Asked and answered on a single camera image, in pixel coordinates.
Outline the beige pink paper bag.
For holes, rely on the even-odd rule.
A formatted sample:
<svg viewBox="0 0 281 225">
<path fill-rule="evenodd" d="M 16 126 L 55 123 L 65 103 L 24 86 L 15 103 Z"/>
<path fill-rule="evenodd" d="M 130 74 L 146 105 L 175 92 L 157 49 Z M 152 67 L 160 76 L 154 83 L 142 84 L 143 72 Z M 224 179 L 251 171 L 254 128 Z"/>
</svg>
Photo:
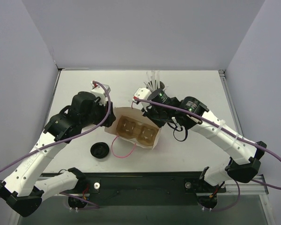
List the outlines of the beige pink paper bag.
<svg viewBox="0 0 281 225">
<path fill-rule="evenodd" d="M 104 131 L 115 138 L 111 142 L 111 152 L 117 158 L 126 158 L 130 156 L 138 146 L 143 149 L 152 150 L 157 145 L 161 128 L 155 125 L 150 119 L 144 117 L 140 109 L 133 107 L 114 107 L 116 120 L 110 127 Z M 118 156 L 114 153 L 113 145 L 117 139 L 133 143 L 132 150 L 125 156 Z"/>
</svg>

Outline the brown cardboard cup carrier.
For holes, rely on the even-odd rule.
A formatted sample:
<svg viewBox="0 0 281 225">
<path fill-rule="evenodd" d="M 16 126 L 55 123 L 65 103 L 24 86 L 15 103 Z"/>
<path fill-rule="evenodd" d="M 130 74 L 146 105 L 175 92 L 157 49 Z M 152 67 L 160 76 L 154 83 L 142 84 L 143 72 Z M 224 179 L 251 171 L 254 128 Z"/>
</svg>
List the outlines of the brown cardboard cup carrier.
<svg viewBox="0 0 281 225">
<path fill-rule="evenodd" d="M 159 129 L 132 118 L 121 116 L 116 131 L 120 137 L 129 140 L 135 139 L 136 142 L 145 146 L 153 146 Z"/>
</svg>

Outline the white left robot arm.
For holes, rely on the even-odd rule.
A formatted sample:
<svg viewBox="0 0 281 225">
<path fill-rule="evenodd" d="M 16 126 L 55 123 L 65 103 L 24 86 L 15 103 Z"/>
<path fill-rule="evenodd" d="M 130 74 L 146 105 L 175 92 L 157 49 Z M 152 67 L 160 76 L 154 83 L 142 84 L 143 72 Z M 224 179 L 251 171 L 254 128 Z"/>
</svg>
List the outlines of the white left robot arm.
<svg viewBox="0 0 281 225">
<path fill-rule="evenodd" d="M 81 136 L 83 128 L 89 125 L 94 129 L 110 127 L 115 118 L 107 92 L 80 91 L 73 97 L 71 105 L 50 118 L 29 156 L 9 176 L 0 180 L 0 198 L 22 217 L 27 217 L 56 194 L 67 190 L 82 192 L 87 187 L 86 176 L 75 167 L 44 181 L 38 178 L 73 137 Z"/>
</svg>

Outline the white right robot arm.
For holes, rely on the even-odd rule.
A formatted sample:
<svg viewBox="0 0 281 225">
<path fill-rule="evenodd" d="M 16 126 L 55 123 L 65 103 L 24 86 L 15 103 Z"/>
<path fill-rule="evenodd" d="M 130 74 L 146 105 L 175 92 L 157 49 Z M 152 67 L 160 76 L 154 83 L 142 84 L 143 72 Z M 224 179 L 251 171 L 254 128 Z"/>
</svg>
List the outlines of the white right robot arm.
<svg viewBox="0 0 281 225">
<path fill-rule="evenodd" d="M 227 180 L 248 183 L 257 175 L 264 152 L 249 145 L 248 139 L 227 126 L 224 120 L 218 119 L 198 99 L 185 97 L 178 100 L 176 97 L 168 97 L 161 88 L 155 91 L 139 88 L 133 101 L 142 104 L 143 116 L 158 127 L 174 124 L 174 130 L 196 132 L 230 156 L 230 161 L 226 164 L 204 168 L 198 180 L 201 190 L 209 191 Z"/>
</svg>

